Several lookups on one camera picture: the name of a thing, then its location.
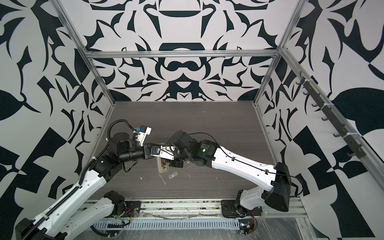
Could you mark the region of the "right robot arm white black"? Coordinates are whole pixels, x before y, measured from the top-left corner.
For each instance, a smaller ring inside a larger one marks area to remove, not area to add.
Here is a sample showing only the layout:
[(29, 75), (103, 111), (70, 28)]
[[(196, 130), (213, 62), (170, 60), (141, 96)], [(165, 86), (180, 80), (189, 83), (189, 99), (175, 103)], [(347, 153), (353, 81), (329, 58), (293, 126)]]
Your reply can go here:
[(289, 211), (292, 179), (286, 164), (259, 163), (233, 153), (214, 139), (197, 141), (183, 131), (176, 132), (163, 149), (172, 161), (226, 171), (256, 184), (251, 190), (239, 191), (237, 208), (250, 211), (268, 206), (280, 212)]

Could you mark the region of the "remote battery cover beige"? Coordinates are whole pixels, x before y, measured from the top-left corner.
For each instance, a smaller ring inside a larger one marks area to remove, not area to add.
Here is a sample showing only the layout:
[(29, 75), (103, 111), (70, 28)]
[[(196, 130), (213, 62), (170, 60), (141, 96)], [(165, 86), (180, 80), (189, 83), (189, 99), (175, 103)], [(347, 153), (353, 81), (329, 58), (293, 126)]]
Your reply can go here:
[(169, 175), (169, 179), (172, 180), (174, 179), (175, 177), (177, 177), (179, 175), (179, 172), (174, 172), (172, 174)]

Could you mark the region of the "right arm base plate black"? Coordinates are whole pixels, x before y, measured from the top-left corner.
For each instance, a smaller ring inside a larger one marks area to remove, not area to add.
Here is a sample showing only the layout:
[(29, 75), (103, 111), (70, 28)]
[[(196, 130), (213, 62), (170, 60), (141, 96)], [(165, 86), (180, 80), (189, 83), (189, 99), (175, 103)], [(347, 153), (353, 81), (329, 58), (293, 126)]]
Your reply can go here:
[(247, 216), (261, 216), (263, 210), (261, 207), (256, 207), (253, 210), (247, 210), (240, 205), (235, 204), (235, 200), (221, 200), (221, 210), (224, 218), (244, 218)]

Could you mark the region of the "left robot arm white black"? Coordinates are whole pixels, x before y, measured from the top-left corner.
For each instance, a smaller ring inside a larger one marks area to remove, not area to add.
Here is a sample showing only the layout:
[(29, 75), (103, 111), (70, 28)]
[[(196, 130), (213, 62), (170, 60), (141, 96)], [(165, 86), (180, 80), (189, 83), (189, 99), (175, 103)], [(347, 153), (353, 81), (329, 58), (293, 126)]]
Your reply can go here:
[(103, 150), (84, 168), (80, 179), (59, 200), (33, 219), (21, 220), (15, 228), (18, 240), (72, 240), (97, 221), (108, 217), (125, 215), (125, 199), (115, 191), (104, 195), (91, 207), (77, 214), (77, 210), (91, 195), (108, 183), (119, 171), (125, 170), (126, 162), (151, 159), (152, 144), (145, 138), (151, 128), (134, 130), (131, 139), (128, 133), (108, 135)]

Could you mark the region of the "white remote control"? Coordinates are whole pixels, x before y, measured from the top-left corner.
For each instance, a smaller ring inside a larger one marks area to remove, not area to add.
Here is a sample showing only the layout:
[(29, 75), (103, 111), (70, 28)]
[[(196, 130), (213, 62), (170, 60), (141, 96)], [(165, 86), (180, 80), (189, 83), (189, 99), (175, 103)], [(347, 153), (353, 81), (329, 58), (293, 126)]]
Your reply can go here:
[(158, 173), (162, 174), (169, 171), (169, 165), (167, 163), (167, 160), (170, 154), (165, 152), (165, 148), (162, 145), (160, 145), (160, 149), (160, 153), (158, 153), (158, 155), (156, 156), (156, 161)]

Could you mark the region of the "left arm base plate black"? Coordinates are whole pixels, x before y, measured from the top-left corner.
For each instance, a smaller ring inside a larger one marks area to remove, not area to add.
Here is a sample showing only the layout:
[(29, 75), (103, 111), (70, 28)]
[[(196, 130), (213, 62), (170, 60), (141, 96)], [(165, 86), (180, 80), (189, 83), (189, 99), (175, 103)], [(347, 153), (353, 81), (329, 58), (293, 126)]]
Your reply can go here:
[(134, 218), (141, 212), (141, 201), (125, 201), (122, 207), (119, 207), (118, 215), (122, 218)]

